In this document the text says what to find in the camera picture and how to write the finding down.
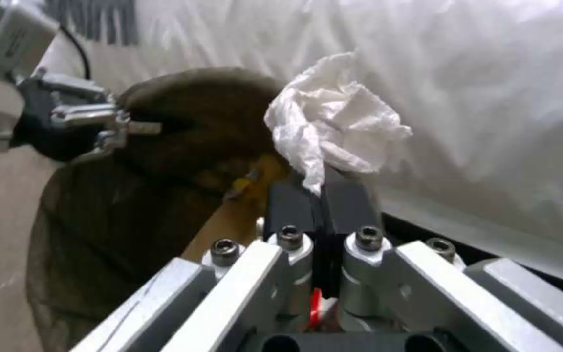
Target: white paper towel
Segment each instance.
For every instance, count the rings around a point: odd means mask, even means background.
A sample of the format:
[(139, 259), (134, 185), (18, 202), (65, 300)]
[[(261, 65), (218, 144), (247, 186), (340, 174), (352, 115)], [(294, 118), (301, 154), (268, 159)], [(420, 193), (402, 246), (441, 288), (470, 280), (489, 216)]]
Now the white paper towel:
[(355, 54), (321, 58), (273, 100), (264, 116), (278, 152), (320, 194), (324, 162), (343, 170), (396, 167), (397, 147), (411, 136), (398, 114), (355, 79)]

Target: screw head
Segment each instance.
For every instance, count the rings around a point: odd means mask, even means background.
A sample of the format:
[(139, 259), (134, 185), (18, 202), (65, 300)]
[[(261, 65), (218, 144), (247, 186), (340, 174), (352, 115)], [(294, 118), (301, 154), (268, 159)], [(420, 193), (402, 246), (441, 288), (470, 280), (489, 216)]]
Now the screw head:
[(232, 266), (238, 260), (240, 246), (233, 239), (218, 239), (210, 246), (210, 254), (214, 265)]
[(453, 243), (441, 238), (430, 238), (427, 242), (425, 242), (425, 244), (440, 257), (447, 259), (450, 263), (453, 263), (453, 259), (455, 259), (455, 246)]
[(355, 232), (355, 244), (362, 250), (375, 252), (383, 242), (384, 233), (375, 226), (362, 226)]
[(277, 245), (285, 250), (297, 250), (303, 245), (303, 231), (288, 225), (277, 232)]

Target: white fabric background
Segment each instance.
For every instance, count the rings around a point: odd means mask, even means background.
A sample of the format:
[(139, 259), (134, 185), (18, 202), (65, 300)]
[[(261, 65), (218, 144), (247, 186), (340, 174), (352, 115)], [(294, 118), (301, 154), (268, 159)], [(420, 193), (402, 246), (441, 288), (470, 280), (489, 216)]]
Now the white fabric background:
[[(289, 82), (357, 50), (360, 82), (413, 128), (382, 210), (563, 277), (563, 0), (142, 0), (140, 47), (86, 43), (116, 92), (195, 67)], [(59, 39), (55, 71), (81, 66)]]

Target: black cable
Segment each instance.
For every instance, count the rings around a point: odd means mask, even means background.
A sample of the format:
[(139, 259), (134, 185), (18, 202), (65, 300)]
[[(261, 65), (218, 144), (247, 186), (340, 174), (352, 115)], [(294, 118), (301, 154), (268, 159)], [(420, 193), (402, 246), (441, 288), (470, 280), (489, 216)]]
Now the black cable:
[(70, 40), (70, 42), (75, 46), (80, 53), (80, 57), (82, 59), (82, 64), (84, 65), (84, 79), (90, 80), (92, 77), (92, 72), (90, 70), (90, 61), (88, 60), (87, 52), (85, 52), (84, 48), (81, 46), (80, 42), (75, 38), (75, 36), (63, 25), (60, 25), (60, 30), (65, 36)]

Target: robotic arm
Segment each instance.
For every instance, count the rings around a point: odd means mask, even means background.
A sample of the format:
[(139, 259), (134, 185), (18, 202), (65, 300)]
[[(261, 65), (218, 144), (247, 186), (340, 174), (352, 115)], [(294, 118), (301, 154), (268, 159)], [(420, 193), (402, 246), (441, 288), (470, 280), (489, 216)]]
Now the robotic arm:
[(128, 114), (96, 83), (38, 70), (59, 25), (33, 2), (0, 0), (0, 152), (30, 144), (61, 162), (127, 142)]

